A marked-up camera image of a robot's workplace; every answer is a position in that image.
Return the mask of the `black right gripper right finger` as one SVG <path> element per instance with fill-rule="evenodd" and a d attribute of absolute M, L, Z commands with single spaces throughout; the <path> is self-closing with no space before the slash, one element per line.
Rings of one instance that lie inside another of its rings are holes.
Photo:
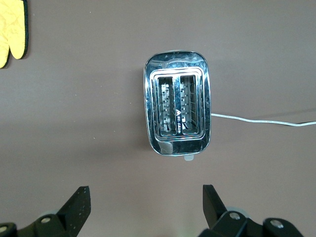
<path fill-rule="evenodd" d="M 237 210 L 228 210 L 213 185 L 203 185 L 203 212 L 209 226 L 201 237 L 301 237 L 289 221 L 267 218 L 258 224 Z"/>

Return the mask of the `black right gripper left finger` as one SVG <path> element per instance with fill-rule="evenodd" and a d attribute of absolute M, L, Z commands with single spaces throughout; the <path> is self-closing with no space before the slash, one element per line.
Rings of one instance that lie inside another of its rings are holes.
<path fill-rule="evenodd" d="M 91 213 L 88 186 L 79 187 L 55 213 L 45 214 L 30 225 L 17 229 L 15 223 L 1 223 L 2 237 L 76 237 Z"/>

